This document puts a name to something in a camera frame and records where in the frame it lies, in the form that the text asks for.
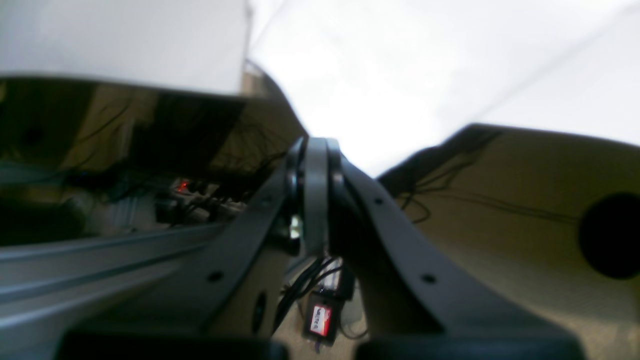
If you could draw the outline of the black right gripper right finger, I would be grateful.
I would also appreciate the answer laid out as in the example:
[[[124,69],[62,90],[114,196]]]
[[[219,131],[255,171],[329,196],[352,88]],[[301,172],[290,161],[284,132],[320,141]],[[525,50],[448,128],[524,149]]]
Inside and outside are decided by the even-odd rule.
[[[457,266],[406,217],[382,185],[327,141],[329,249],[359,279],[375,337],[416,334],[462,341],[547,341],[563,328]]]

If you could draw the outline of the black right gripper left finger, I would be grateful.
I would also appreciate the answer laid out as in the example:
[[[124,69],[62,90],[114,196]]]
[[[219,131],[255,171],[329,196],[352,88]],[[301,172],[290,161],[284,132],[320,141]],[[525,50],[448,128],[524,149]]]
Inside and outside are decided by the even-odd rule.
[[[102,320],[105,331],[162,335],[270,335],[290,256],[290,204],[299,139],[243,212],[158,285]]]

